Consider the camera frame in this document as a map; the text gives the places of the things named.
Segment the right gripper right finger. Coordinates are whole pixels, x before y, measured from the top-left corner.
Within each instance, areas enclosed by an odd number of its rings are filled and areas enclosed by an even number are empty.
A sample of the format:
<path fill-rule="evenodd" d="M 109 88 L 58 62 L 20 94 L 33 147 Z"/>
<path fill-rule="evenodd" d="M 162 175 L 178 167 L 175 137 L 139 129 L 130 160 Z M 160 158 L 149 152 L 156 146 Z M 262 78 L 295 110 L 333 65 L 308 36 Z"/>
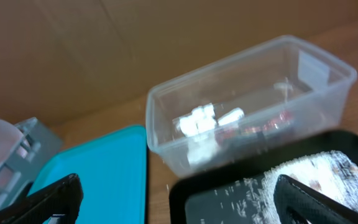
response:
<path fill-rule="evenodd" d="M 273 201 L 282 224 L 358 224 L 358 213 L 288 175 L 278 176 Z"/>

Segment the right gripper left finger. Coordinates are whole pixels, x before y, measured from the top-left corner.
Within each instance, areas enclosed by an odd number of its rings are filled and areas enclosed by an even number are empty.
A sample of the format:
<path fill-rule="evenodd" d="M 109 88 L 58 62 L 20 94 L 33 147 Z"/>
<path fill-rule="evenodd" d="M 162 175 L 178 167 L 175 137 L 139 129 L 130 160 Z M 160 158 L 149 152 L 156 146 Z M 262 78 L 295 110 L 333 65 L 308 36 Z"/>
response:
<path fill-rule="evenodd" d="M 83 189 L 78 174 L 69 174 L 20 202 L 0 210 L 0 224 L 58 223 L 74 224 L 80 212 Z"/>

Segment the red snack wrapper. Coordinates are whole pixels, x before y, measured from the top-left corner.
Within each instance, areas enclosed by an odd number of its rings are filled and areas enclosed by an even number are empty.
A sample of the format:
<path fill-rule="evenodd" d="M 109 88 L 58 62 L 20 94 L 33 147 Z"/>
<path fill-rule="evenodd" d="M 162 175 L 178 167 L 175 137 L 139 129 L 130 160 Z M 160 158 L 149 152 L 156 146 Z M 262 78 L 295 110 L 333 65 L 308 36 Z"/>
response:
<path fill-rule="evenodd" d="M 295 116 L 288 110 L 283 110 L 261 121 L 246 123 L 245 121 L 225 125 L 219 132 L 216 131 L 215 139 L 218 142 L 234 139 L 235 137 L 252 138 L 261 134 L 265 137 L 278 136 L 292 130 L 295 126 Z"/>

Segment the white napkin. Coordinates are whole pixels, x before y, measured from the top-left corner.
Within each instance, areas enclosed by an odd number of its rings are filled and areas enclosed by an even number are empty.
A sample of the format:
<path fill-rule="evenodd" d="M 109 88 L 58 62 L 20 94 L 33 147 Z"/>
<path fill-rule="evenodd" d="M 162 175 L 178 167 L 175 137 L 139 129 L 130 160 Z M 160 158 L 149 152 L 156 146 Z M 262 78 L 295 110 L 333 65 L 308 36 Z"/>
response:
<path fill-rule="evenodd" d="M 199 106 L 191 113 L 173 120 L 175 129 L 188 139 L 188 163 L 192 167 L 201 166 L 212 161 L 222 147 L 220 130 L 230 124 L 229 130 L 236 129 L 244 117 L 244 111 L 234 108 L 220 118 L 216 117 L 214 105 Z"/>

